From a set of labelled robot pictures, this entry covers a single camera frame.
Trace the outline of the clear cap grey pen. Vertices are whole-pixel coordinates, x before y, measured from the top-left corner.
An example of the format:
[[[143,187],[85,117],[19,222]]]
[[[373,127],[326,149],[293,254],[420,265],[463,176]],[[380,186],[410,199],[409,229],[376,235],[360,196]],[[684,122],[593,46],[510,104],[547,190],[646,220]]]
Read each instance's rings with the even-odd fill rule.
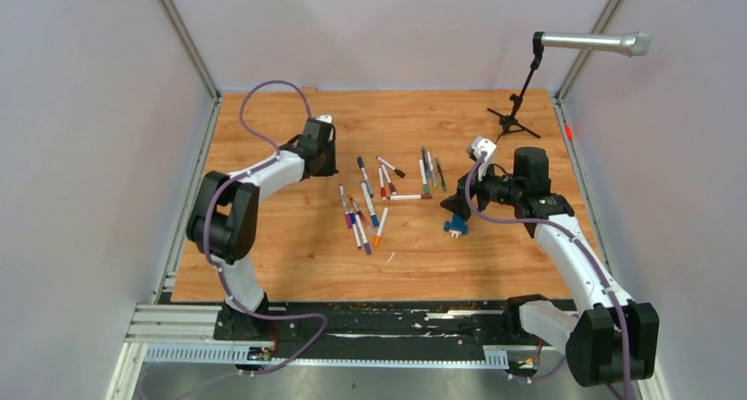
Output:
[[[423,165],[425,181],[427,184],[429,184],[432,181],[432,176],[431,176],[431,171],[429,167],[429,161],[427,158],[426,148],[424,146],[421,147],[421,162]]]

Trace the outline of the dark green cap pen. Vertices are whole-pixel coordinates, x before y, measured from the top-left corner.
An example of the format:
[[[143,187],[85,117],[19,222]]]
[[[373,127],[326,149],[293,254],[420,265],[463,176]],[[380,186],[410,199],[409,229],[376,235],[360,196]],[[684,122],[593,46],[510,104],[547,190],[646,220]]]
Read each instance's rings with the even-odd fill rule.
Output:
[[[446,192],[447,191],[447,183],[446,183],[446,179],[445,179],[445,176],[444,176],[444,173],[443,173],[443,169],[442,169],[442,166],[441,166],[441,163],[440,163],[440,159],[438,157],[436,157],[436,159],[435,159],[435,166],[436,166],[436,171],[437,171],[437,175],[439,177],[439,181],[440,181],[440,185],[441,185],[442,191]]]

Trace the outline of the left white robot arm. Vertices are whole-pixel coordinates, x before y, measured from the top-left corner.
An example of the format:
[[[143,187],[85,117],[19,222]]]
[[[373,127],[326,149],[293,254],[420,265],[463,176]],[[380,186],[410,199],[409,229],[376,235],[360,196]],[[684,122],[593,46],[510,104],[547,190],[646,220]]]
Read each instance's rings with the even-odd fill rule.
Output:
[[[202,179],[186,237],[215,267],[225,304],[239,312],[235,327],[249,341],[263,339],[272,318],[251,260],[259,206],[287,186],[336,174],[336,134],[331,115],[309,118],[302,133],[270,158],[231,174],[211,171]]]

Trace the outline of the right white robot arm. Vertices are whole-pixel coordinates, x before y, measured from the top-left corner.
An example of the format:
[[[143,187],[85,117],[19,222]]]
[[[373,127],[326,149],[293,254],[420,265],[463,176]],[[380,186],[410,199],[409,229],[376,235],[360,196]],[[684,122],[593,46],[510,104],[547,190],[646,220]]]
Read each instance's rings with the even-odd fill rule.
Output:
[[[491,204],[511,206],[514,224],[554,263],[572,294],[577,314],[570,315],[543,295],[507,300],[503,332],[513,344],[533,337],[564,353],[578,384],[592,387],[646,380],[655,373],[660,317],[649,302],[638,302],[603,267],[586,240],[570,203],[551,189],[549,159],[538,147],[514,152],[514,169],[497,174],[492,157],[497,145],[478,137],[467,149],[474,164],[441,207],[468,220]]]

